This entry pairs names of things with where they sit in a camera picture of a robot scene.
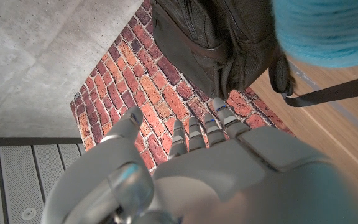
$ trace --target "brick floor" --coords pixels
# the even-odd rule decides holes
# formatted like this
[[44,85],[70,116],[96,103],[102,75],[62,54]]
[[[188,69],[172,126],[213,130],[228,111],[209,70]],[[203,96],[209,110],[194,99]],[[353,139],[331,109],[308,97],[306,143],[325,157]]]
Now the brick floor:
[[[144,123],[135,145],[149,171],[167,160],[173,122],[195,116],[203,123],[211,99],[189,83],[161,54],[152,34],[150,0],[146,0],[95,66],[80,96],[70,104],[86,150],[98,144],[126,109],[139,106]],[[291,131],[250,89],[232,91],[227,101],[251,128],[273,126]]]

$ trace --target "concrete wall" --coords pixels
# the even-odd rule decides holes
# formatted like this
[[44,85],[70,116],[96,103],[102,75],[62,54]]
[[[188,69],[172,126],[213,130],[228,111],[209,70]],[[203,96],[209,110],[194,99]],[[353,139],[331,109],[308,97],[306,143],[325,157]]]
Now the concrete wall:
[[80,136],[75,92],[141,0],[0,0],[0,137]]

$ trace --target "blue fuzzy object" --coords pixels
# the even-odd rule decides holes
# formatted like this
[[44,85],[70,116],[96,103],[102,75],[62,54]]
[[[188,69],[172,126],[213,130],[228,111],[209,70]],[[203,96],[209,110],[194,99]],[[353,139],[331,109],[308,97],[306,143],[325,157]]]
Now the blue fuzzy object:
[[277,39],[312,65],[358,65],[358,0],[274,0]]

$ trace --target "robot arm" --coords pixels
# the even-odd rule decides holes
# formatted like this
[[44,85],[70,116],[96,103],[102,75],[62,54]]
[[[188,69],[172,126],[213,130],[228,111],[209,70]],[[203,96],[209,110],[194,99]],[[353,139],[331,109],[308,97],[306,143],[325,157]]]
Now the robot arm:
[[358,200],[324,154],[271,127],[251,130],[219,98],[221,126],[181,121],[168,161],[153,177],[134,141],[142,123],[127,110],[51,190],[42,223],[358,223]]

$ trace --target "robot finger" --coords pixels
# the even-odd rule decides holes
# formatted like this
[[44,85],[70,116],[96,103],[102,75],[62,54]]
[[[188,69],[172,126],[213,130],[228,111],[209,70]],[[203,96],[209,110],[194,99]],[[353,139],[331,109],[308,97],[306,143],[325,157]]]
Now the robot finger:
[[108,139],[127,138],[131,142],[135,142],[140,130],[140,125],[143,122],[142,110],[133,106],[129,108],[121,119],[110,129],[100,143]]
[[173,124],[172,145],[169,151],[168,160],[184,153],[187,153],[187,146],[183,123],[176,120]]
[[218,112],[221,124],[227,132],[229,138],[236,138],[239,134],[251,130],[248,125],[239,121],[225,102],[220,98],[212,101],[213,108]]
[[205,142],[200,130],[200,125],[195,117],[189,120],[189,152],[205,148]]
[[204,121],[205,121],[206,135],[210,147],[226,140],[224,138],[222,130],[218,127],[212,115],[206,114],[204,117]]

